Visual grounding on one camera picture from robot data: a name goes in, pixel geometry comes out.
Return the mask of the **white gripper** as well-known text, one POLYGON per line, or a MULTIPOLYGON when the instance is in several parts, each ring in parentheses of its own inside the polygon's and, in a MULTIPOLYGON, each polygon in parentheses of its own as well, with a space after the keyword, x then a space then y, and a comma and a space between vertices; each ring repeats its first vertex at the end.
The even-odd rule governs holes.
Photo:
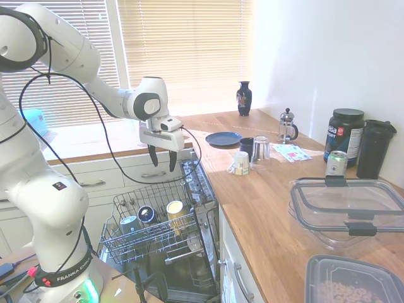
POLYGON ((148 145, 148 153, 155 167, 158 166, 156 147, 169 150, 169 170, 175 170, 177 152, 184 148, 182 122, 177 118, 151 118, 140 122, 140 141, 148 145))

